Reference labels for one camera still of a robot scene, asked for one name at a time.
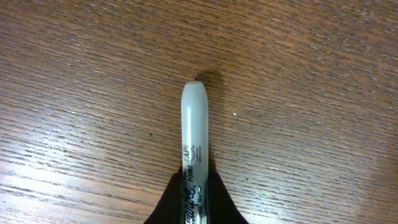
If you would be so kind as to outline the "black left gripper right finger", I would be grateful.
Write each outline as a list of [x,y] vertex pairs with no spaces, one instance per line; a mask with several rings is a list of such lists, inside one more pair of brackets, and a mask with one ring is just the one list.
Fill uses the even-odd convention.
[[209,172],[206,194],[209,224],[248,224],[235,206],[219,173]]

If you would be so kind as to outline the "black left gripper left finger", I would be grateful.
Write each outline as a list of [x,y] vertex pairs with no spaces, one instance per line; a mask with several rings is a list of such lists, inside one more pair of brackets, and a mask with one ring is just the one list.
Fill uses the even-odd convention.
[[182,170],[174,173],[155,209],[144,224],[181,224],[183,222]]

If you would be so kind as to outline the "black white marker pen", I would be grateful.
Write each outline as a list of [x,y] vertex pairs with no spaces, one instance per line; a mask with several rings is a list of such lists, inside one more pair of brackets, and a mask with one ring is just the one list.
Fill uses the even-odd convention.
[[184,222],[207,224],[208,97],[202,82],[185,84],[181,97]]

